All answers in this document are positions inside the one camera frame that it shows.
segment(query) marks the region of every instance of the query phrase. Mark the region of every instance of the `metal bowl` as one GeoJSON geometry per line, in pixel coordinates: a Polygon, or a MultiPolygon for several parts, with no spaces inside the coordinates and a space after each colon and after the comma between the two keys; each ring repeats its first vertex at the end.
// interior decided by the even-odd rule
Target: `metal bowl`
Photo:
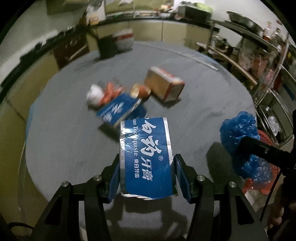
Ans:
{"type": "Polygon", "coordinates": [[[263,29],[258,24],[256,24],[254,21],[252,21],[251,19],[249,19],[243,15],[240,15],[236,12],[227,11],[227,13],[229,15],[230,20],[233,23],[236,23],[236,24],[246,27],[252,33],[260,36],[260,32],[263,31],[263,29]]]}

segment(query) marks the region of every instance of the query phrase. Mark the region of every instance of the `metal pot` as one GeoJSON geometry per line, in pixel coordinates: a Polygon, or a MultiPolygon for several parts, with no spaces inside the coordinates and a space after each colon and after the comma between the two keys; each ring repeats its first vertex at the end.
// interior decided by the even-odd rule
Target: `metal pot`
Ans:
{"type": "Polygon", "coordinates": [[[227,42],[227,39],[220,38],[217,38],[215,40],[215,47],[225,55],[231,55],[233,50],[235,49],[227,42]]]}
{"type": "Polygon", "coordinates": [[[243,27],[246,27],[248,30],[250,30],[252,33],[257,34],[260,36],[260,33],[263,32],[263,29],[256,24],[254,21],[252,21],[251,19],[240,15],[236,12],[231,12],[231,11],[227,11],[230,20],[233,23],[239,24],[243,27]]]}

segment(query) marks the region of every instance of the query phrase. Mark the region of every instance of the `round table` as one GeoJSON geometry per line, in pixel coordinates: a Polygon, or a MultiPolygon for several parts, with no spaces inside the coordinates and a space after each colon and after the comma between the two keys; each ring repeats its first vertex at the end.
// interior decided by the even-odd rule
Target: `round table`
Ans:
{"type": "MultiPolygon", "coordinates": [[[[132,50],[107,60],[91,52],[57,73],[35,103],[26,146],[28,171],[37,189],[50,200],[61,182],[73,185],[100,174],[119,153],[119,141],[100,128],[100,118],[86,105],[91,84],[117,78],[126,88],[143,83],[147,70],[159,66],[183,79],[180,100],[163,104],[151,96],[147,117],[167,117],[173,154],[180,153],[198,174],[218,183],[239,178],[220,143],[220,126],[240,111],[255,115],[246,88],[209,57],[183,46],[135,42],[132,50]],[[174,49],[210,63],[215,71],[174,49]]],[[[105,204],[113,240],[166,239],[186,235],[194,205],[179,196],[145,201],[118,195],[105,204]]],[[[83,224],[83,205],[80,218],[83,224]]]]}

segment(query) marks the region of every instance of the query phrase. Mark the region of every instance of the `blue gripper pad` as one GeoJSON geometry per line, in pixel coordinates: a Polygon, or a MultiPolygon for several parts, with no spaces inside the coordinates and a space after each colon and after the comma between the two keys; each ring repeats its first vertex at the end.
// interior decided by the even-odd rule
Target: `blue gripper pad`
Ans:
{"type": "Polygon", "coordinates": [[[113,176],[109,182],[109,193],[108,193],[108,201],[111,202],[117,193],[117,189],[119,186],[119,162],[117,163],[115,170],[113,172],[113,176]]]}
{"type": "Polygon", "coordinates": [[[183,194],[183,197],[187,200],[187,202],[191,202],[191,194],[190,194],[190,185],[189,185],[189,181],[185,175],[185,172],[182,168],[182,164],[181,164],[181,155],[177,154],[174,156],[174,161],[175,161],[175,165],[176,165],[176,175],[177,175],[177,179],[183,194]]]}

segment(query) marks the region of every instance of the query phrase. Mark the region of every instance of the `blue toothpaste box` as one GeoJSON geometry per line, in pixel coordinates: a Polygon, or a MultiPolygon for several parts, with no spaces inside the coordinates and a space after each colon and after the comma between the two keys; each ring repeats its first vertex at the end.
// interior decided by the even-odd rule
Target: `blue toothpaste box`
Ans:
{"type": "Polygon", "coordinates": [[[146,200],[177,194],[165,117],[121,121],[120,188],[122,196],[146,200]]]}
{"type": "Polygon", "coordinates": [[[102,107],[96,115],[101,117],[105,123],[117,127],[122,120],[143,118],[146,114],[141,99],[134,99],[122,93],[102,107]]]}

